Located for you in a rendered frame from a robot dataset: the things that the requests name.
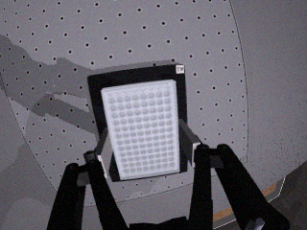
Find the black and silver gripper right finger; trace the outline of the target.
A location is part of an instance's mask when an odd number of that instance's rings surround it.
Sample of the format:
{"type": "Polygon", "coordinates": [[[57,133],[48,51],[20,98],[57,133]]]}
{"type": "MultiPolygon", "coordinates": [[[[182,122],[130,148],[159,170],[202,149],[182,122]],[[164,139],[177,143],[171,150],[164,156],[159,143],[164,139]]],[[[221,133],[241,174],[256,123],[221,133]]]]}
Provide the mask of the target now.
{"type": "Polygon", "coordinates": [[[288,219],[267,202],[230,146],[219,144],[210,149],[197,137],[178,119],[178,141],[195,167],[187,230],[213,230],[211,168],[215,168],[241,230],[289,230],[288,219]]]}

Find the grey perforated base plate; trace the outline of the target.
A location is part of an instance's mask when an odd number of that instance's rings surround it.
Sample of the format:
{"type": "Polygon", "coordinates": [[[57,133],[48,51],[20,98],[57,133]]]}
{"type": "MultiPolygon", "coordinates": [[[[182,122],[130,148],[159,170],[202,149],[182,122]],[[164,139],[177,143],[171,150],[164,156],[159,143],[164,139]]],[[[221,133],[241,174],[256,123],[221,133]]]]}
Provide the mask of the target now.
{"type": "MultiPolygon", "coordinates": [[[[0,79],[12,116],[57,193],[99,133],[87,77],[184,64],[187,122],[203,144],[248,162],[248,77],[231,0],[0,0],[0,79]]],[[[117,203],[178,190],[194,169],[112,182],[117,203]]]]}

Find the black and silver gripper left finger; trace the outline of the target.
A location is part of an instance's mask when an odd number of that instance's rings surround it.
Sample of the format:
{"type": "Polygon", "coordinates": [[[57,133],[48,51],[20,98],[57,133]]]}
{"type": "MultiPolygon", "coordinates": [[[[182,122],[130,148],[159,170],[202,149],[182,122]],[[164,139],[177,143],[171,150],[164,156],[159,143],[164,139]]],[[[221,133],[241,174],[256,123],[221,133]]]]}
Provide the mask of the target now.
{"type": "Polygon", "coordinates": [[[103,230],[129,230],[106,182],[112,152],[109,131],[105,127],[97,147],[83,155],[85,165],[71,163],[66,166],[47,230],[82,230],[88,184],[91,185],[103,230]]]}

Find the white well plate lid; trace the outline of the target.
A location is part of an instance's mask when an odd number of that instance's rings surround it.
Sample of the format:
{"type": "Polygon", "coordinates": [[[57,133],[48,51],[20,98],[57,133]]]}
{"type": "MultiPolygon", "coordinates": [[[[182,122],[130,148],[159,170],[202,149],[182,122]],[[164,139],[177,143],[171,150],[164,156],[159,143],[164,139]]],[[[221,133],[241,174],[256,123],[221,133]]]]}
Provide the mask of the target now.
{"type": "Polygon", "coordinates": [[[121,180],[179,173],[175,80],[102,89],[121,180]]]}

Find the black rectangular frame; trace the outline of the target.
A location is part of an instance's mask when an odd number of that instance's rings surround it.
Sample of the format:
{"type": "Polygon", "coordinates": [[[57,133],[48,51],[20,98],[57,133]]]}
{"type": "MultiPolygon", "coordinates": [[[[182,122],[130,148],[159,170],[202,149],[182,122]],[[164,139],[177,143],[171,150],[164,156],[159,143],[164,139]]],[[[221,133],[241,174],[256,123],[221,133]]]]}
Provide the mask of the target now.
{"type": "MultiPolygon", "coordinates": [[[[177,84],[177,115],[187,125],[187,101],[186,101],[186,82],[184,64],[161,65],[152,67],[135,68],[121,71],[108,72],[87,77],[90,98],[92,102],[95,121],[101,136],[106,125],[106,114],[104,110],[101,89],[111,86],[147,82],[147,81],[164,81],[174,80],[177,84]]],[[[188,158],[181,145],[179,144],[179,172],[188,171],[188,158]]],[[[109,167],[109,174],[112,182],[130,181],[137,179],[152,178],[150,176],[136,179],[120,180],[114,153],[112,153],[109,167]]],[[[176,174],[171,173],[171,174],[176,174]]]]}

